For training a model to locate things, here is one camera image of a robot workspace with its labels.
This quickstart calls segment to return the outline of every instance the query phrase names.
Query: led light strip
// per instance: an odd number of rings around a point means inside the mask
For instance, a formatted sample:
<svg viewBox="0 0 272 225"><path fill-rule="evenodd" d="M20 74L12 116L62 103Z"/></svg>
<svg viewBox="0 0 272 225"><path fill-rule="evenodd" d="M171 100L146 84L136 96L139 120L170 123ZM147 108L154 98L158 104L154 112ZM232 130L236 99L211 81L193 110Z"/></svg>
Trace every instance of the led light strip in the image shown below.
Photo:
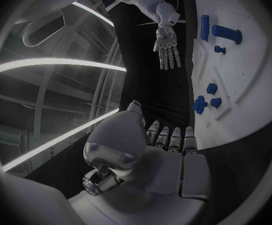
<svg viewBox="0 0 272 225"><path fill-rule="evenodd" d="M100 117L98 117L98 118L96 118L96 119L94 119L94 120L92 120L92 121L90 121L90 122L88 122L88 123L86 123L86 124L84 124L82 126L79 126L79 127L75 128L74 130L71 130L71 131L69 131L69 132L67 132L67 133L53 139L52 141L49 141L49 142L41 145L40 147L37 147L36 149L26 153L25 155L20 156L19 158L15 159L15 160L9 162L8 164L6 164L5 166L3 166L2 167L3 172L10 170L11 168L21 164L22 162L30 159L33 156L37 155L38 153L48 149L51 146L54 146L56 143L66 139L66 138L68 138L68 137L70 137L70 136L72 136L72 135L74 135L76 133L78 133L79 131L82 131L83 129L85 129L85 128L87 128L87 127L89 127L89 126L91 126L91 125L93 125L93 124L107 118L108 116L111 116L111 115L115 114L118 111L119 111L119 109L116 109L114 111L111 111L111 112L103 115L103 116L100 116Z"/></svg>
<svg viewBox="0 0 272 225"><path fill-rule="evenodd" d="M90 13L96 15L96 16L99 17L100 19L103 19L104 21L106 21L106 22L107 22L108 24L110 24L111 26L114 26L114 24L113 24L109 19L107 19L107 18L105 18L104 16L100 15L100 14L97 13L96 11L94 11L94 10L88 8L87 6L84 6L84 5L82 5L82 4L78 3L78 2L74 2L73 5L76 5L76 6L80 7L80 8L82 8L82 9L87 10L88 12L90 12Z"/></svg>
<svg viewBox="0 0 272 225"><path fill-rule="evenodd" d="M108 65L104 63L99 62L90 62L90 61L84 61L84 60L76 60L76 59L66 59L66 58L32 58L32 59L24 59L24 60L18 60L18 61L12 61L8 62L6 64L0 65L0 73L6 70L20 68L20 67L26 67L31 65L81 65L81 66L92 66L92 67L98 67L98 68L109 68L119 71L126 71L125 68L119 67L119 66L113 66Z"/></svg>

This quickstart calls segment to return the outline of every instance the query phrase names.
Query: curved light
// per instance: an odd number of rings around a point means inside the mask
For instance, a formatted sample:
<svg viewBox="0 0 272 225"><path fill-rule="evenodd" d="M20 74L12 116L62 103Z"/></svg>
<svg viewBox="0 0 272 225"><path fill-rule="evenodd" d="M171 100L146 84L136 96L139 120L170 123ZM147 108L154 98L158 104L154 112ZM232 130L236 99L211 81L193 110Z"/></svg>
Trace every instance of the curved light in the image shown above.
<svg viewBox="0 0 272 225"><path fill-rule="evenodd" d="M96 119L94 119L94 120L92 120L92 121L90 121L90 122L88 122L88 123L86 123L86 124L84 124L82 126L79 126L79 127L75 128L74 130L71 130L71 131L69 131L69 132L67 132L67 133L65 133L65 134L63 134L63 135L61 135L61 136L53 139L52 141L49 141L49 142L47 142L47 143L45 143L45 144L37 147L36 149L34 149L32 151L29 151L25 155L22 155L19 158L15 159L15 160L13 160L13 161L11 161L9 163L7 163L5 166L2 167L2 170L4 172L10 170L11 168L13 168L13 167L21 164L22 162L30 159L33 156L37 155L38 153L40 153L40 152L48 149L51 146L54 146L56 143L58 143L58 142L60 142L60 141L62 141L64 139L66 139L66 138L68 138L68 137L70 137L70 136L72 136L72 135L74 135L74 134L82 131L83 129L85 129L85 128L87 128L87 127L89 127L89 126L91 126L91 125L93 125L93 124L95 124L95 123L97 123L97 122L99 122L99 121L107 118L108 116L111 116L111 115L115 114L118 111L119 111L119 109L111 111L108 114L100 116L100 117L98 117L98 118L96 118Z"/></svg>
<svg viewBox="0 0 272 225"><path fill-rule="evenodd" d="M84 5L82 5L82 4L78 3L78 2L74 2L73 5L76 5L76 6L80 7L80 8L82 8L82 9L87 10L88 12L94 14L95 16L99 17L100 19L103 19L104 21L106 21L106 22L107 22L108 24L110 24L111 26L114 26L114 24L113 24L109 19L107 19L107 18L105 18L104 16L100 15L100 14L97 13L96 11L94 11L94 10L88 8L87 6L84 6Z"/></svg>
<svg viewBox="0 0 272 225"><path fill-rule="evenodd" d="M97 68L104 68L104 69L114 69L119 71L126 71L125 68L119 67L119 66L113 66L109 64L99 63L99 62L90 62L90 61L84 61L84 60L76 60L76 59L66 59L66 58L32 58L32 59L24 59L24 60L18 60L18 61L12 61L8 62L6 64L0 65L0 73L6 70L20 68L20 67L26 67L26 66L32 66L32 65L81 65L81 66L92 66Z"/></svg>

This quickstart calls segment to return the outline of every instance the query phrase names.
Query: robotic arm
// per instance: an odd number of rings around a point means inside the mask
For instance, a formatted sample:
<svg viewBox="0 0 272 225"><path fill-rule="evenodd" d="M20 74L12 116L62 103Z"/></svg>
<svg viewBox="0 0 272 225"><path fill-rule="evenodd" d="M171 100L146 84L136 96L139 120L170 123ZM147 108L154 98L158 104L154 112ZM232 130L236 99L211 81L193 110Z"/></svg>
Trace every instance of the robotic arm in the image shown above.
<svg viewBox="0 0 272 225"><path fill-rule="evenodd" d="M147 17L158 23L156 31L157 40L153 51L159 52L160 69L168 69L168 60L171 69L174 68L174 56L177 66L181 67L179 52L177 50L177 36L172 26L174 26L180 14L175 12L175 8L164 0L120 0L126 4L136 5Z"/></svg>

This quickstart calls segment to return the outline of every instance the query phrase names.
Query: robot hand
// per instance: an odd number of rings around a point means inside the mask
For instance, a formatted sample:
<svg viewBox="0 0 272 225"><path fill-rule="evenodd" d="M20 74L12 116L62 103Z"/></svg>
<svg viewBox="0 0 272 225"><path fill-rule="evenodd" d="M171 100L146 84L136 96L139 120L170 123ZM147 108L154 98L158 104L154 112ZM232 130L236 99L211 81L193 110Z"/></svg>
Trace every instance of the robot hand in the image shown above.
<svg viewBox="0 0 272 225"><path fill-rule="evenodd" d="M177 37L172 26L159 27L156 32L157 40L155 42L153 51L159 51L160 57L160 69L168 70L168 58L170 63L170 68L174 68L173 56L177 66L181 67L181 60L177 50Z"/></svg>

